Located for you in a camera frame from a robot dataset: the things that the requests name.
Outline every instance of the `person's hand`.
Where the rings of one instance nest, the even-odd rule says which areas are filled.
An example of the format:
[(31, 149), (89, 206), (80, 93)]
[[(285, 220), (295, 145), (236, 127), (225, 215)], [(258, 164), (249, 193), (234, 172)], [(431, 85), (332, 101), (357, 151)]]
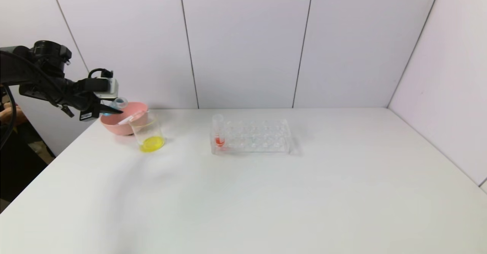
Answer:
[[(0, 112), (0, 120), (2, 121), (2, 124), (8, 124), (10, 122), (10, 119), (12, 119), (12, 107), (10, 103), (3, 104), (3, 107), (5, 109)], [(20, 124), (29, 122), (21, 107), (16, 105), (16, 109), (17, 117), (15, 118), (15, 125), (18, 126)]]

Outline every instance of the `yellow liquid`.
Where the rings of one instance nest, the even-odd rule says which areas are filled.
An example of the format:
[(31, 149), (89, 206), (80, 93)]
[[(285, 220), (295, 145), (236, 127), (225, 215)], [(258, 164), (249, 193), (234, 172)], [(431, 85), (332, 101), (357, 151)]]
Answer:
[(153, 136), (144, 140), (144, 143), (140, 145), (142, 152), (153, 152), (160, 149), (164, 145), (164, 138), (159, 136)]

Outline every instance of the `white table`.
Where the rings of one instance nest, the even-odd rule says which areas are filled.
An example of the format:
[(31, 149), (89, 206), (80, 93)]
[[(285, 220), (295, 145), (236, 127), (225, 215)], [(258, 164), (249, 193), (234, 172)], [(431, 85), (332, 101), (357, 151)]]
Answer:
[[(286, 118), (292, 155), (209, 127)], [(161, 110), (165, 146), (88, 128), (0, 214), (0, 252), (486, 254), (487, 195), (389, 110)]]

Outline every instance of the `white wall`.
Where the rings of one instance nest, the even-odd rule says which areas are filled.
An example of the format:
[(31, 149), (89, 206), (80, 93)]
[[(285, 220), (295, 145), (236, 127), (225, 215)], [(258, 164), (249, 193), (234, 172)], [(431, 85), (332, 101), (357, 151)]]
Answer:
[(309, 0), (183, 0), (200, 108), (291, 107)]
[(151, 108), (197, 108), (181, 0), (59, 0), (89, 69)]
[(390, 109), (477, 184), (487, 176), (487, 0), (436, 0)]
[[(71, 65), (64, 68), (66, 78), (76, 81), (87, 76), (56, 0), (0, 0), (0, 14), (0, 47), (23, 45), (31, 48), (38, 40), (55, 41), (73, 53)], [(73, 110), (75, 116), (69, 118), (46, 101), (19, 95), (17, 86), (11, 90), (15, 102), (56, 155), (90, 125), (90, 122), (78, 120), (80, 113), (76, 110)]]
[(294, 107), (387, 107), (433, 0), (312, 0)]

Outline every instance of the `red liquid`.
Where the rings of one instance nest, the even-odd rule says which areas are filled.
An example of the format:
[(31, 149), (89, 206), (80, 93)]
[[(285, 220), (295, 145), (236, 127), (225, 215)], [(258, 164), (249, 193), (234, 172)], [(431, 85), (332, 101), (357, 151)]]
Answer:
[(225, 144), (225, 139), (220, 140), (220, 138), (218, 136), (216, 136), (215, 137), (215, 143), (216, 143), (217, 147), (223, 147), (223, 145)]

